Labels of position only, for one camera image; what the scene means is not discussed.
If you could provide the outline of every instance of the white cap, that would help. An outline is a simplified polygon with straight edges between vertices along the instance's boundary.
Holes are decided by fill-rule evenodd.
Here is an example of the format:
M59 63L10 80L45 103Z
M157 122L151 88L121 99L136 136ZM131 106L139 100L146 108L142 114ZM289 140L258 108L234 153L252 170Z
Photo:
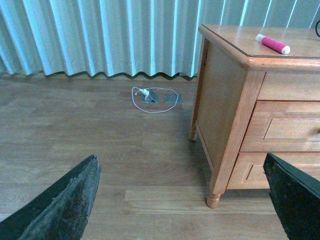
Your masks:
M289 46L285 46L282 50L281 50L282 54L288 54L290 53L290 47Z
M256 37L255 37L255 40L258 41L259 43L262 43L262 39L264 39L265 36L262 35L262 34L258 34Z

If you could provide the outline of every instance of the glue stick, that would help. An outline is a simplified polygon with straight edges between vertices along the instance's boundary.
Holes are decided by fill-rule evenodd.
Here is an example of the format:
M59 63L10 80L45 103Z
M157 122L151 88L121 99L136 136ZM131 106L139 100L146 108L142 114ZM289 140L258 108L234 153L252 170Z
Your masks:
M290 47L282 42L276 41L270 37L264 36L262 34L258 34L255 37L255 40L257 40L259 43L267 46L268 48L276 51L280 54L288 54L290 53Z

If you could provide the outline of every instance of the wooden nightstand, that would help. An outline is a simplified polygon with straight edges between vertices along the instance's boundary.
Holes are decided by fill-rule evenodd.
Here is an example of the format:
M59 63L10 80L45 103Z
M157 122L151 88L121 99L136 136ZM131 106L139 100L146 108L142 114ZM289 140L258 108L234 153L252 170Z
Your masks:
M207 205L226 189L268 188L267 152L320 179L320 38L313 29L202 25L189 139L211 168ZM263 34L290 46L279 54Z

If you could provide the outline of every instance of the nightstand top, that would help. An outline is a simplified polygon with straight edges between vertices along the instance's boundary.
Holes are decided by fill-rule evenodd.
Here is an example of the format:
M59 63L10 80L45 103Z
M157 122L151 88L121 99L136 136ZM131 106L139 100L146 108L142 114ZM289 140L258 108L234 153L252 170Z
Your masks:
M320 37L317 37L313 28L202 25L199 30L202 34L206 32L213 38L220 38L247 57L320 59ZM255 40L257 34L290 46L290 53L283 55L262 45Z
M201 25L200 33L245 69L279 72L320 72L320 37L314 29ZM256 41L265 35L290 46L287 55Z

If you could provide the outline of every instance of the floor outlet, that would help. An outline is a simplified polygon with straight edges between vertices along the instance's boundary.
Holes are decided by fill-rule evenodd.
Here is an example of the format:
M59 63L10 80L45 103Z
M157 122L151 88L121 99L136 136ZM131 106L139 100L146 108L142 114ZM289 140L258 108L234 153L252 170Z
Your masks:
M143 103L156 103L157 104L159 102L159 96L152 89L149 89L148 96L141 94L141 102L143 102Z
M174 104L174 103L182 104L184 102L181 95L178 96L178 101L177 102L176 101L177 101L177 95L164 96L164 102L166 104Z

